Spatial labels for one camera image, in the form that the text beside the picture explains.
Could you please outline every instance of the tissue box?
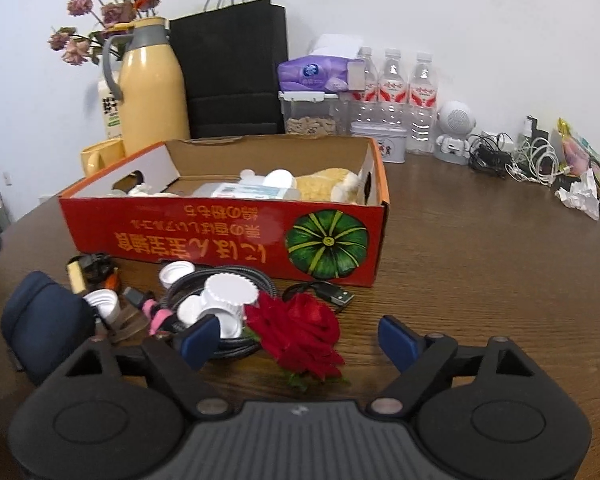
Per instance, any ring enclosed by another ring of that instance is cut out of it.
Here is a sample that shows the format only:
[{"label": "tissue box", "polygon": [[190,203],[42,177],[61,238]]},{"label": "tissue box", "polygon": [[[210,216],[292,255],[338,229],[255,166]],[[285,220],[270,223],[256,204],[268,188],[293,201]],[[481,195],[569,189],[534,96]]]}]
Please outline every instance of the tissue box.
[{"label": "tissue box", "polygon": [[[237,182],[246,167],[294,175],[347,168],[363,185],[355,204],[191,197],[209,182]],[[138,180],[182,197],[106,197]],[[85,253],[246,265],[274,278],[371,286],[389,195],[372,139],[249,136],[155,144],[67,189],[60,205]]]},{"label": "tissue box", "polygon": [[278,65],[283,92],[349,92],[365,89],[365,62],[333,56],[304,56]]}]

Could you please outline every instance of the blue pouch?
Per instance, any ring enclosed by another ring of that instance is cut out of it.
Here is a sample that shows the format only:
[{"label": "blue pouch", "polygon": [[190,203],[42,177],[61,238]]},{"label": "blue pouch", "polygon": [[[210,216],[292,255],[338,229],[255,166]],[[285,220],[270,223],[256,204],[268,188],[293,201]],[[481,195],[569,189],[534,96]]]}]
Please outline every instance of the blue pouch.
[{"label": "blue pouch", "polygon": [[2,311],[0,330],[29,380],[41,384],[95,334],[91,306],[44,272],[32,272]]}]

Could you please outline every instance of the pumpkin illustration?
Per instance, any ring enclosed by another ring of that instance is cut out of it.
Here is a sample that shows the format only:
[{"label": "pumpkin illustration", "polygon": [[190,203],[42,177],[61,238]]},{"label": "pumpkin illustration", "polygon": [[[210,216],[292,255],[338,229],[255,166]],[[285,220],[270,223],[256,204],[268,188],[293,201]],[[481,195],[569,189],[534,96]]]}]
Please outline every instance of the pumpkin illustration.
[{"label": "pumpkin illustration", "polygon": [[366,258],[368,231],[360,220],[337,209],[301,216],[286,234],[289,259],[317,280],[344,278]]}]

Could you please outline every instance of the yellow mug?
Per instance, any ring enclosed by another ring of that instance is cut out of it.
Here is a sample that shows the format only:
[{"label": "yellow mug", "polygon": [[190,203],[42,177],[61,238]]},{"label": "yellow mug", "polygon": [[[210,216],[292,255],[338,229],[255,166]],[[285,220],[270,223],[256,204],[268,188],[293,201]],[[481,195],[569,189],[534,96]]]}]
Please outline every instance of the yellow mug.
[{"label": "yellow mug", "polygon": [[84,148],[80,152],[80,160],[85,176],[91,176],[121,158],[125,158],[125,147],[122,139],[103,140],[93,146]]}]

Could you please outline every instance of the usb cable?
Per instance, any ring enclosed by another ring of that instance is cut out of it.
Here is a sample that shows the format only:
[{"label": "usb cable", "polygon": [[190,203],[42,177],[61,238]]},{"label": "usb cable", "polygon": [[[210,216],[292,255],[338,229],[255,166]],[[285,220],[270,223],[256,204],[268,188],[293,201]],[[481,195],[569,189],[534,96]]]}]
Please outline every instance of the usb cable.
[{"label": "usb cable", "polygon": [[355,295],[347,292],[341,287],[329,282],[308,282],[296,283],[285,289],[282,293],[282,300],[289,301],[295,294],[301,294],[309,289],[313,289],[315,295],[321,300],[327,301],[336,307],[335,313],[341,313],[349,303],[355,298]]}]

